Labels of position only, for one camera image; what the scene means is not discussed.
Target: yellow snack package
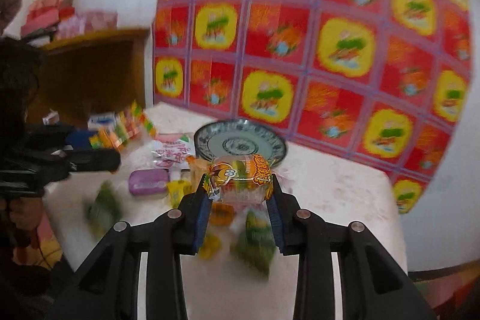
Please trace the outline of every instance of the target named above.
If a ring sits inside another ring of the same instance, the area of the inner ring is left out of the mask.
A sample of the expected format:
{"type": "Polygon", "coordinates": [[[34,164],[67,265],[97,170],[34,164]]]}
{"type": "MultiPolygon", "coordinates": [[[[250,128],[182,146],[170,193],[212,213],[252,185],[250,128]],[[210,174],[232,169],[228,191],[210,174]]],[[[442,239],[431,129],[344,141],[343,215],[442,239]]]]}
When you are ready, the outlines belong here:
{"type": "Polygon", "coordinates": [[[191,183],[180,179],[168,182],[166,185],[170,194],[172,209],[177,209],[183,196],[191,193],[191,183]]]}
{"type": "Polygon", "coordinates": [[[222,242],[218,236],[207,231],[203,244],[198,251],[200,259],[208,260],[215,255],[222,247],[222,242]]]}
{"type": "Polygon", "coordinates": [[[216,158],[208,175],[213,191],[226,204],[259,204],[273,191],[270,166],[258,154],[216,158]]]}

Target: white tablecloth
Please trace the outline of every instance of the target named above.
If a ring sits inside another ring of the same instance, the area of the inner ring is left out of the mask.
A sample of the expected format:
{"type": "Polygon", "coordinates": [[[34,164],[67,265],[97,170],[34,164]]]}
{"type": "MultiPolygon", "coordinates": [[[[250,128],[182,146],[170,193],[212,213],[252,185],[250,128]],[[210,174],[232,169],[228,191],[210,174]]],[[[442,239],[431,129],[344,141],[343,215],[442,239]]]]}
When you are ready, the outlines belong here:
{"type": "MultiPolygon", "coordinates": [[[[161,103],[147,110],[161,133],[194,132],[214,119],[161,103]]],[[[364,222],[403,270],[407,269],[405,242],[397,207],[387,176],[379,170],[344,160],[294,143],[277,171],[291,180],[293,194],[302,208],[325,221],[348,225],[364,222]]],[[[50,185],[45,205],[64,254],[75,269],[96,241],[83,218],[82,200],[94,199],[101,183],[109,179],[117,188],[131,225],[153,221],[169,207],[168,199],[157,196],[134,198],[128,192],[128,177],[147,168],[151,154],[147,145],[122,160],[121,169],[110,173],[73,174],[68,181],[50,185]]],[[[268,281],[229,254],[229,233],[217,231],[224,245],[209,261],[184,256],[181,260],[187,312],[190,320],[290,320],[297,284],[298,257],[275,256],[268,281]]],[[[145,318],[146,256],[142,257],[138,319],[145,318]]],[[[341,319],[338,276],[335,276],[336,318],[341,319]]]]}

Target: snack package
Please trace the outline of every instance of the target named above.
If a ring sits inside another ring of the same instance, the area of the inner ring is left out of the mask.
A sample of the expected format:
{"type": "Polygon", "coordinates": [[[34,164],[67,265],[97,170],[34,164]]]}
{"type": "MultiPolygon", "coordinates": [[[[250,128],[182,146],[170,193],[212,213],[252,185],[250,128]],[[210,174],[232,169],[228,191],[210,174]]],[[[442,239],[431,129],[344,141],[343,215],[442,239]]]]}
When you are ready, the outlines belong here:
{"type": "Polygon", "coordinates": [[[213,226],[229,226],[235,217],[235,209],[231,205],[214,202],[208,223],[213,226]]]}
{"type": "Polygon", "coordinates": [[[203,239],[203,244],[198,251],[198,256],[200,259],[208,260],[215,255],[220,248],[222,247],[222,242],[220,238],[214,235],[212,232],[207,231],[205,238],[203,239]]]}
{"type": "Polygon", "coordinates": [[[183,196],[191,193],[191,183],[180,179],[168,182],[166,185],[169,190],[172,209],[177,209],[183,196]]]}
{"type": "Polygon", "coordinates": [[[102,128],[108,128],[113,130],[115,127],[115,113],[101,113],[91,115],[88,119],[88,130],[99,130],[102,128]]]}
{"type": "Polygon", "coordinates": [[[135,101],[123,112],[117,115],[113,113],[108,115],[111,120],[108,122],[108,126],[95,125],[98,133],[90,138],[92,148],[116,148],[121,151],[130,139],[135,138],[140,133],[141,127],[144,127],[152,138],[157,134],[152,121],[148,119],[135,101]]]}
{"type": "Polygon", "coordinates": [[[197,159],[193,155],[188,155],[185,160],[190,168],[191,186],[196,190],[198,185],[200,185],[203,174],[208,172],[210,162],[204,159],[197,159]]]}
{"type": "Polygon", "coordinates": [[[158,168],[188,170],[187,156],[195,155],[195,143],[190,133],[157,134],[151,151],[158,168]]]}
{"type": "Polygon", "coordinates": [[[157,129],[155,129],[153,122],[146,116],[143,109],[137,105],[137,102],[135,100],[131,104],[130,109],[133,117],[135,117],[136,120],[143,125],[143,127],[147,130],[148,134],[152,138],[155,137],[155,135],[157,134],[157,129]]]}
{"type": "Polygon", "coordinates": [[[83,211],[96,239],[102,238],[123,216],[122,204],[110,181],[102,183],[94,202],[83,203],[83,211]]]}
{"type": "Polygon", "coordinates": [[[211,198],[226,204],[259,204],[273,191],[272,173],[262,155],[223,156],[208,167],[211,198]]]}
{"type": "Polygon", "coordinates": [[[256,209],[247,211],[244,230],[238,241],[230,245],[230,252],[268,277],[275,255],[275,241],[268,213],[256,209]]]}

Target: plate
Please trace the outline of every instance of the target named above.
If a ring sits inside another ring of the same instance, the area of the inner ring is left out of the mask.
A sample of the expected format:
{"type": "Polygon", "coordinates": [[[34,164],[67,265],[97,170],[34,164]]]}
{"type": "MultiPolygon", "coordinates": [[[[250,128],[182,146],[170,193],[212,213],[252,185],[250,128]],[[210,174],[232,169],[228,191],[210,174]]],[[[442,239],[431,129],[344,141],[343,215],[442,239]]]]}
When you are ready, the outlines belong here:
{"type": "Polygon", "coordinates": [[[197,155],[213,160],[225,155],[259,153],[272,166],[279,164],[287,154],[285,140],[271,129],[253,121],[238,119],[207,124],[194,136],[197,155]]]}

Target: wooden shelf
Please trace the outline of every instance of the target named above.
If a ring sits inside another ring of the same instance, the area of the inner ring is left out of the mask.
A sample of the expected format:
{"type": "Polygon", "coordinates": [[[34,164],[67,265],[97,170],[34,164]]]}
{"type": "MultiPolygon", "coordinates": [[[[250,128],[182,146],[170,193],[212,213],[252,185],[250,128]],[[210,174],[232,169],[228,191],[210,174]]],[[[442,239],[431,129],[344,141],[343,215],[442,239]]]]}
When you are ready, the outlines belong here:
{"type": "Polygon", "coordinates": [[[87,33],[83,36],[52,41],[51,43],[42,46],[42,49],[48,51],[49,55],[57,55],[63,52],[75,51],[80,48],[100,46],[108,43],[118,43],[120,41],[145,39],[148,32],[149,29],[147,28],[127,28],[96,31],[93,33],[87,33]]]}
{"type": "Polygon", "coordinates": [[[28,108],[30,123],[51,110],[85,128],[90,114],[119,112],[134,100],[145,107],[147,28],[98,31],[42,47],[40,89],[28,108]]]}

